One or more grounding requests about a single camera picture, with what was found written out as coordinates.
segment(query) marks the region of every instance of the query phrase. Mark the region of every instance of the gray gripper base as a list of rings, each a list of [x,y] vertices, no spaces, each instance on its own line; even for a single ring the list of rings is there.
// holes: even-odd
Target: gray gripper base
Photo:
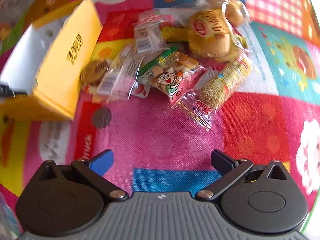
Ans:
[[[197,201],[188,192],[135,192],[132,198],[124,202],[111,203],[99,221],[79,233],[52,238],[26,232],[20,240],[57,238],[59,240],[306,240],[298,232],[278,236],[245,233],[225,221],[214,204]]]

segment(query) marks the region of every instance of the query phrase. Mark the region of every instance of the dark round spot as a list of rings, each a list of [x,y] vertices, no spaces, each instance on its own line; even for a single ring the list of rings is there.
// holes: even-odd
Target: dark round spot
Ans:
[[[4,115],[2,117],[2,121],[3,121],[3,123],[7,123],[9,121],[9,117],[7,115]]]
[[[95,128],[105,128],[111,120],[111,111],[109,108],[101,107],[94,111],[91,116],[91,123]]]

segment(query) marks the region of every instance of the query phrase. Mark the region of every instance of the red patch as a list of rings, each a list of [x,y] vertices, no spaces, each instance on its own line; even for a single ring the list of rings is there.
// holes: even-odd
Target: red patch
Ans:
[[[234,93],[222,107],[225,152],[256,164],[289,161],[287,128],[281,98]]]
[[[93,157],[92,148],[95,144],[97,129],[92,125],[91,116],[100,107],[101,104],[83,102],[77,131],[74,160],[78,158],[90,159]]]
[[[139,14],[146,10],[109,12],[97,42],[133,39],[133,24],[137,22]]]

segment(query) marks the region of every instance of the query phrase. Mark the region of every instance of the yellow cardboard box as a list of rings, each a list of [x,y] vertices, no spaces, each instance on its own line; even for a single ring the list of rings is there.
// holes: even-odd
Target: yellow cardboard box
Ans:
[[[92,0],[77,0],[34,21],[0,75],[0,84],[27,95],[0,99],[0,112],[20,120],[73,119],[80,72],[102,25]]]

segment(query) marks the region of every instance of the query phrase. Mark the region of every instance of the bread roll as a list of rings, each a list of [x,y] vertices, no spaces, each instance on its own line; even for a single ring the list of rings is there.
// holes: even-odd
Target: bread roll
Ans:
[[[229,0],[226,9],[226,18],[232,26],[237,27],[244,23],[244,17],[241,11],[242,2],[239,0]]]
[[[230,29],[221,9],[196,12],[189,19],[189,47],[205,58],[223,57],[230,51]]]

